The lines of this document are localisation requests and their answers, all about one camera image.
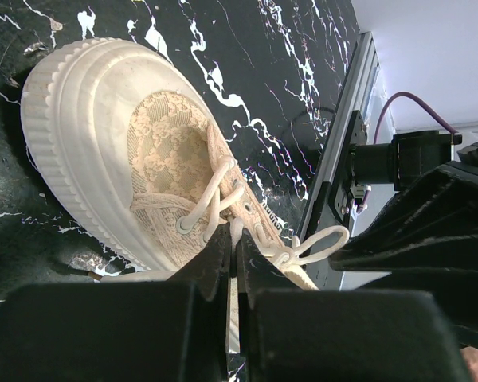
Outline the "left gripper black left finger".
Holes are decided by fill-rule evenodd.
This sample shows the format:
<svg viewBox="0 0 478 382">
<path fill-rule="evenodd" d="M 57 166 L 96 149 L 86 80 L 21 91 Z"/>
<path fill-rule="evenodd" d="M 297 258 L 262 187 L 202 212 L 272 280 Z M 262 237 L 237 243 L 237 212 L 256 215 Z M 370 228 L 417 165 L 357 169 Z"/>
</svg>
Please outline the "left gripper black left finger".
<svg viewBox="0 0 478 382">
<path fill-rule="evenodd" d="M 228 225 L 163 282 L 25 286 L 0 307 L 0 381 L 222 381 Z"/>
</svg>

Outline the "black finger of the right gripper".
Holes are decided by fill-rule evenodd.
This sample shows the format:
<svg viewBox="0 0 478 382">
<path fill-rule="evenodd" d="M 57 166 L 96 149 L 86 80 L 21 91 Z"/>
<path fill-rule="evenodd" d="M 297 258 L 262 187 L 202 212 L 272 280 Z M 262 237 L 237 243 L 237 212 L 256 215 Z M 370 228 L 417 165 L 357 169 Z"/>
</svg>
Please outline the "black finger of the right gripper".
<svg viewBox="0 0 478 382">
<path fill-rule="evenodd" d="M 438 166 L 333 254 L 337 271 L 384 271 L 386 289 L 478 299 L 478 168 Z"/>
</svg>

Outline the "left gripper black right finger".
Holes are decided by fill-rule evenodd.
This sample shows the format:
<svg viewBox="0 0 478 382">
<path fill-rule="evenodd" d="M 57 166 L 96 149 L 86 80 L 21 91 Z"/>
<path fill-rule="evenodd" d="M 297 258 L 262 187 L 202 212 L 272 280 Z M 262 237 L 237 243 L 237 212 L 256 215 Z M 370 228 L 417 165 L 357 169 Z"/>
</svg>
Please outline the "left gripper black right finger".
<svg viewBox="0 0 478 382">
<path fill-rule="evenodd" d="M 468 381 L 431 295 L 305 291 L 248 232 L 237 242 L 241 350 L 251 381 Z"/>
</svg>

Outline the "cream shoelace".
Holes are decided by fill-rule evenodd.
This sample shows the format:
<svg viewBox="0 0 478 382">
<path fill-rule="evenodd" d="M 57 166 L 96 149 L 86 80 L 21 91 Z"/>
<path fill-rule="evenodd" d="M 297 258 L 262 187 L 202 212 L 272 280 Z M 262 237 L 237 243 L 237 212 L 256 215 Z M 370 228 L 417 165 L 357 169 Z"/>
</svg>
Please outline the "cream shoelace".
<svg viewBox="0 0 478 382">
<path fill-rule="evenodd" d="M 126 176 L 93 188 L 88 201 L 107 242 L 145 272 L 176 272 L 187 265 L 227 221 L 247 228 L 265 256 L 303 289 L 315 284 L 304 265 L 326 259 L 349 239 L 331 226 L 285 245 L 229 154 L 135 152 Z"/>
</svg>

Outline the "beige sneaker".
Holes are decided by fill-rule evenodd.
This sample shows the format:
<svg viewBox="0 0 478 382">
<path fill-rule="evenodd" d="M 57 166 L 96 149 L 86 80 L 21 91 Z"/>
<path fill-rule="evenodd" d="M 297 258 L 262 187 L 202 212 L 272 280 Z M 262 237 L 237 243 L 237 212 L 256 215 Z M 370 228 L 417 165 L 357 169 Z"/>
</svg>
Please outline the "beige sneaker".
<svg viewBox="0 0 478 382">
<path fill-rule="evenodd" d="M 21 98 L 25 141 L 66 211 L 102 243 L 152 271 L 177 271 L 216 228 L 240 219 L 261 253 L 315 288 L 184 75 L 142 45 L 95 38 L 36 64 Z"/>
</svg>

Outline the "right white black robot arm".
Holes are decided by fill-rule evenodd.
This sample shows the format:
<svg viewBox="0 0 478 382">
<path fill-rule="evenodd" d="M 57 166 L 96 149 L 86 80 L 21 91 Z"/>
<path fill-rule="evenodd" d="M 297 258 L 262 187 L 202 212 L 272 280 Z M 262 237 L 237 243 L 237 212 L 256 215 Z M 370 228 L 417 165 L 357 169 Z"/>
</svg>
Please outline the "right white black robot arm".
<svg viewBox="0 0 478 382">
<path fill-rule="evenodd" d="M 397 193 L 330 267 L 409 276 L 440 298 L 478 301 L 478 142 L 454 161 L 461 141 L 437 131 L 394 136 L 386 179 Z"/>
</svg>

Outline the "black marble pattern mat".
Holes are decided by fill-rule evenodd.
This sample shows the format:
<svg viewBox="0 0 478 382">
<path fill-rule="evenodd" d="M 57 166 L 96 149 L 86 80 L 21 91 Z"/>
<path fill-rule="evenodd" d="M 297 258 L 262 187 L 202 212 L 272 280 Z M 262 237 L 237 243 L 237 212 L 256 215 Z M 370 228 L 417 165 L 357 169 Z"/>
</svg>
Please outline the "black marble pattern mat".
<svg viewBox="0 0 478 382">
<path fill-rule="evenodd" d="M 19 102 L 48 53 L 90 37 L 159 47 L 202 94 L 291 235 L 357 32 L 348 1 L 0 1 L 0 302 L 25 285 L 135 268 L 62 209 L 32 163 Z"/>
</svg>

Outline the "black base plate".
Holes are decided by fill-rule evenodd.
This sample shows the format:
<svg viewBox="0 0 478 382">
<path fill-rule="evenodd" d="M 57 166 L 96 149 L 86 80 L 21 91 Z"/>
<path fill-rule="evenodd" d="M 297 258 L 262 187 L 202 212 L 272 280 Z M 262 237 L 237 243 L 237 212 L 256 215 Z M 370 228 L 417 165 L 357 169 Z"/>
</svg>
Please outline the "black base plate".
<svg viewBox="0 0 478 382">
<path fill-rule="evenodd" d="M 367 142 L 364 117 L 377 71 L 373 35 L 362 33 L 311 182 L 310 197 L 298 228 L 302 240 L 327 227 L 342 225 L 349 230 L 354 227 L 354 192 L 348 157 L 352 146 Z"/>
</svg>

